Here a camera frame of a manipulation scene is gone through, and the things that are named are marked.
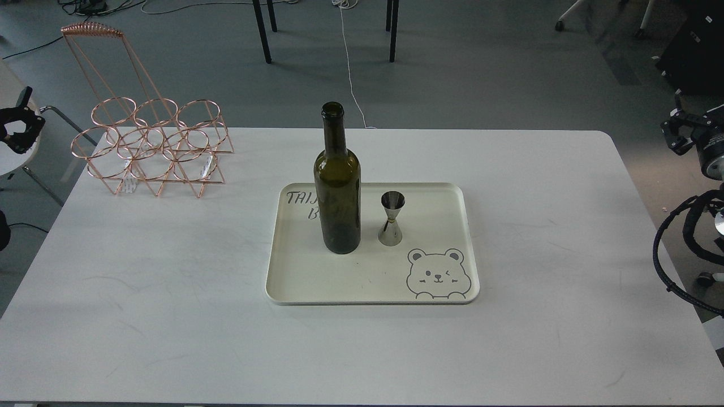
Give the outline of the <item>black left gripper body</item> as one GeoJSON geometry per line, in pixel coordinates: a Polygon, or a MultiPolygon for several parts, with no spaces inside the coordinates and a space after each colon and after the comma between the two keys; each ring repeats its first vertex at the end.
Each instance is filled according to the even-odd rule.
{"type": "Polygon", "coordinates": [[[37,141],[46,119],[29,107],[33,88],[20,91],[15,106],[1,109],[2,142],[16,154],[26,154],[37,141]]]}

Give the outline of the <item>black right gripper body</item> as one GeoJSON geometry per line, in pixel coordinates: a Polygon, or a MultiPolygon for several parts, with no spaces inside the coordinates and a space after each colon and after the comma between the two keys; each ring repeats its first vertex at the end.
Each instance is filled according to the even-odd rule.
{"type": "Polygon", "coordinates": [[[668,149],[683,155],[696,148],[701,173],[713,180],[723,177],[723,106],[709,109],[703,115],[683,109],[680,96],[674,97],[675,109],[660,124],[668,149]]]}

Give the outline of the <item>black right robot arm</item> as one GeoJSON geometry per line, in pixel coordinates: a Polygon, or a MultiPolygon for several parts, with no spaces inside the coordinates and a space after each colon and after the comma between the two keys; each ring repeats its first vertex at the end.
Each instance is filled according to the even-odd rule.
{"type": "MultiPolygon", "coordinates": [[[[691,148],[696,148],[701,173],[704,177],[721,182],[723,178],[723,124],[722,105],[709,109],[704,114],[691,114],[686,112],[681,103],[680,91],[674,95],[675,109],[670,118],[660,124],[668,149],[677,155],[683,155],[691,148]]],[[[676,207],[657,229],[653,242],[653,266],[667,291],[674,293],[691,305],[722,316],[721,308],[711,306],[686,293],[675,281],[670,278],[662,268],[659,258],[659,247],[662,235],[678,215],[686,212],[682,227],[683,240],[687,247],[697,257],[713,263],[723,265],[722,253],[706,250],[696,242],[695,231],[699,219],[703,214],[713,216],[714,227],[718,237],[714,240],[719,251],[722,251],[722,187],[709,190],[699,196],[691,196],[676,207]]]]}

